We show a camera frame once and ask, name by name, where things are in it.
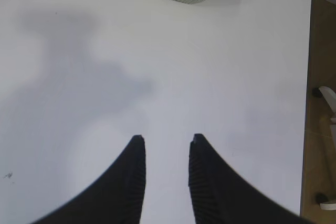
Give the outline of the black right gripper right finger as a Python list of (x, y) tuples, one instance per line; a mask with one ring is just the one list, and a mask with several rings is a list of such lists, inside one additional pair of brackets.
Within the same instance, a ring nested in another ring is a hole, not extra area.
[(190, 143), (188, 186), (196, 223), (308, 223), (240, 177), (203, 134)]

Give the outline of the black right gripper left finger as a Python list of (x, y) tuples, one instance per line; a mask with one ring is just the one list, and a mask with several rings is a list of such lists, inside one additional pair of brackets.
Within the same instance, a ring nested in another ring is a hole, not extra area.
[(146, 186), (144, 138), (135, 135), (87, 189), (37, 223), (139, 223)]

